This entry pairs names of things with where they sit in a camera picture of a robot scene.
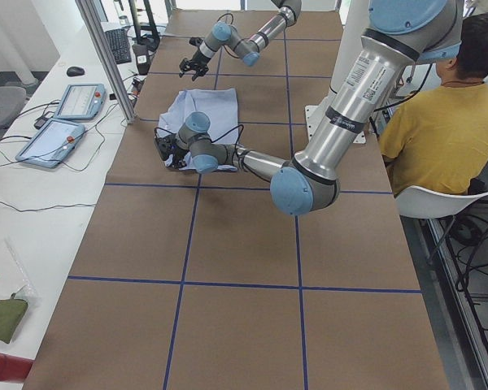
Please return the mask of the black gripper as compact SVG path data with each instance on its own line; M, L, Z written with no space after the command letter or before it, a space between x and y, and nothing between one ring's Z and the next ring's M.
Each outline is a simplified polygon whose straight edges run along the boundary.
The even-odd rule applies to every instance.
M155 137L155 146L166 167L181 169L186 167L187 150L181 148L175 136Z
M191 59L183 58L180 62L179 77L184 76L187 72L192 71L192 79L196 80L198 77L203 77L208 72L209 68L207 66L209 58L202 53L200 46L203 43L201 37L191 37L189 43L197 48Z

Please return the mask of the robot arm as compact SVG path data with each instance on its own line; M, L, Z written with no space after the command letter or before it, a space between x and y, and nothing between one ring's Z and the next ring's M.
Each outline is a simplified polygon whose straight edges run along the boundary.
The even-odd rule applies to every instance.
M323 209L338 198L338 164L404 68L458 54L462 12L460 1L371 1L357 59L305 149L289 160L216 143L200 111L177 132L155 131L160 157L175 169L192 164L200 174L221 166L251 172L269 182L273 203L288 215Z
M189 43L196 47L196 52L192 58L182 59L179 77L188 72L194 73L192 80L204 76L209 70L208 63L221 48L231 50L248 67L254 66L270 41L296 24L302 9L302 2L299 0L273 3L278 12L250 37L242 37L234 25L220 20L213 25L206 37L191 37Z

